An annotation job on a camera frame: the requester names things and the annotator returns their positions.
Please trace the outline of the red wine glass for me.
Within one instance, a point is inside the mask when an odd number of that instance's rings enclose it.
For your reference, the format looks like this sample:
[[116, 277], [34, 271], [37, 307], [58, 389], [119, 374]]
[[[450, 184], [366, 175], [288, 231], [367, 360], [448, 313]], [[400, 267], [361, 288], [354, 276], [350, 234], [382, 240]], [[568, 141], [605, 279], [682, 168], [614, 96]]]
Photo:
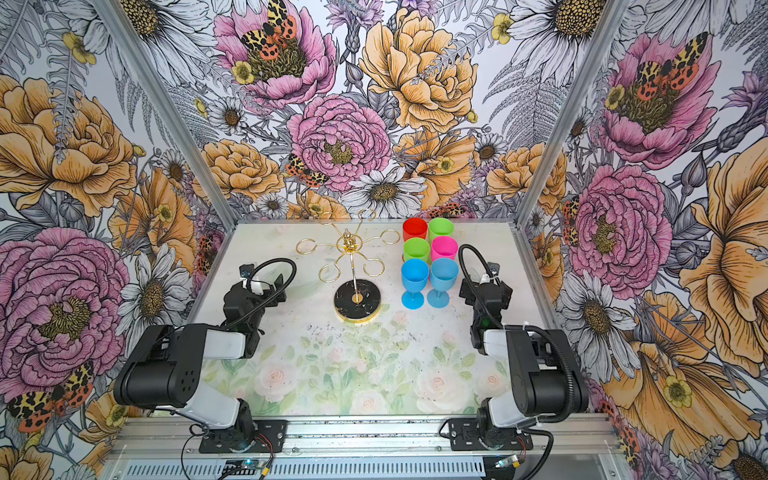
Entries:
[[402, 224], [402, 233], [404, 241], [412, 238], [426, 239], [428, 235], [428, 222], [418, 217], [408, 218]]

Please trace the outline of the blue wine glass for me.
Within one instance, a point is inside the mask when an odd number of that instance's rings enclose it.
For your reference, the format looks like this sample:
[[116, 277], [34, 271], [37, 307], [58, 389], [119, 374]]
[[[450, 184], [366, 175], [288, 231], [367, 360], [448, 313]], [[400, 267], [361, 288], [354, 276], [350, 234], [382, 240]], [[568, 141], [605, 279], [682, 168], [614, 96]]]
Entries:
[[422, 291], [427, 285], [430, 269], [428, 264], [417, 258], [407, 260], [401, 267], [401, 280], [405, 289], [401, 296], [404, 307], [417, 310], [424, 304]]
[[450, 303], [448, 291], [455, 285], [459, 273], [458, 264], [450, 258], [439, 258], [431, 265], [427, 302], [433, 308], [445, 308]]

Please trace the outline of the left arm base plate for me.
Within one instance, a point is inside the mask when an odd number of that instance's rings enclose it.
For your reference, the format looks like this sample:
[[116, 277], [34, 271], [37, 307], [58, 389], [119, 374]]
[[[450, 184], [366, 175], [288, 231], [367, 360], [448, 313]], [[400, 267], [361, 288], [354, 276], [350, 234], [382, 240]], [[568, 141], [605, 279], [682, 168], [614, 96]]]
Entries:
[[200, 442], [202, 454], [281, 453], [287, 420], [254, 420], [250, 427], [211, 430]]

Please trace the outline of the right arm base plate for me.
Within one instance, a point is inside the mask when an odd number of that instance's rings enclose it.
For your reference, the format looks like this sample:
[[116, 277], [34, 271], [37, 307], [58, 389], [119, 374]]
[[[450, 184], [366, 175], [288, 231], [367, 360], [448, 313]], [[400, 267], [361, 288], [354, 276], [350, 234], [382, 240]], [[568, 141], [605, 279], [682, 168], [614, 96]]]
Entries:
[[530, 435], [476, 418], [449, 418], [439, 433], [450, 442], [452, 451], [523, 451], [533, 447]]

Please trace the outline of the pink wine glass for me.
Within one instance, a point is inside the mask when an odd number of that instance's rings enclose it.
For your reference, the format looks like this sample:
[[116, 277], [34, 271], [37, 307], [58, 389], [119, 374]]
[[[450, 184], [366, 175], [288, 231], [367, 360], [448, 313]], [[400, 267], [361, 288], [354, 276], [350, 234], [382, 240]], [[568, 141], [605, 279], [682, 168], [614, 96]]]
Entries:
[[459, 244], [447, 235], [437, 236], [431, 242], [430, 259], [432, 262], [439, 259], [455, 260], [458, 254]]

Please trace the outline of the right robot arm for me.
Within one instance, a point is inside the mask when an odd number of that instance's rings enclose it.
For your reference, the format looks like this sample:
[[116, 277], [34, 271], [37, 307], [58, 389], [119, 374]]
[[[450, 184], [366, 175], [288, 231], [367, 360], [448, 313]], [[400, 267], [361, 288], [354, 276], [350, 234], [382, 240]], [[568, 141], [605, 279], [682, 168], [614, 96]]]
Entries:
[[480, 251], [462, 244], [459, 296], [472, 308], [470, 338], [481, 354], [508, 367], [509, 390], [485, 397], [474, 432], [484, 447], [499, 449], [528, 427], [563, 422], [589, 406], [589, 392], [565, 333], [530, 323], [505, 324], [513, 289], [500, 280]]

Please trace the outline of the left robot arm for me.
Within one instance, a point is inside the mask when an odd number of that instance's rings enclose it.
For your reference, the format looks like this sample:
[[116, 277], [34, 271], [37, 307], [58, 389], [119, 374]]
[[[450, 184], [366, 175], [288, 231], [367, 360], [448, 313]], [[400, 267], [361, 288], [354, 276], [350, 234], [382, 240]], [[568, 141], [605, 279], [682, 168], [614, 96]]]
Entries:
[[264, 313], [286, 300], [296, 273], [295, 262], [288, 258], [244, 264], [241, 280], [224, 296], [220, 324], [147, 328], [117, 376], [117, 403], [172, 412], [200, 424], [216, 445], [235, 451], [249, 448], [257, 439], [257, 427], [247, 401], [208, 385], [202, 379], [203, 363], [252, 358], [263, 336]]

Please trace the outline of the green wine glass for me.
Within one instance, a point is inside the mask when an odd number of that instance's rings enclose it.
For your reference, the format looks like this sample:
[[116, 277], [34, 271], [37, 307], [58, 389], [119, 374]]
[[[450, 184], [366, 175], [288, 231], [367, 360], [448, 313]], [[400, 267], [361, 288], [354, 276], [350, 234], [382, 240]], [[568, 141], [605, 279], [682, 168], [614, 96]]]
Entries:
[[454, 223], [442, 217], [436, 217], [428, 222], [428, 241], [432, 242], [437, 237], [452, 236], [455, 226]]
[[420, 237], [411, 237], [403, 244], [403, 261], [418, 259], [429, 264], [431, 262], [430, 243]]

